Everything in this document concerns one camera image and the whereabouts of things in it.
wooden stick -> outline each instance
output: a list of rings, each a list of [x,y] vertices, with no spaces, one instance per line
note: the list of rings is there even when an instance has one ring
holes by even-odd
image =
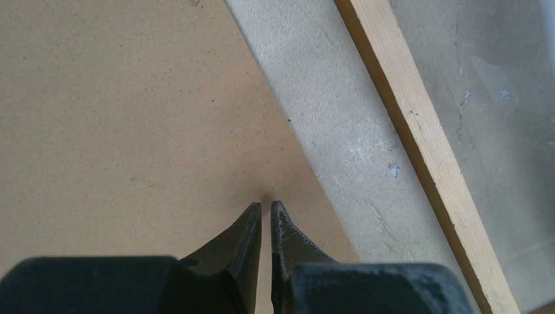
[[[519,313],[388,0],[335,0],[483,313]]]

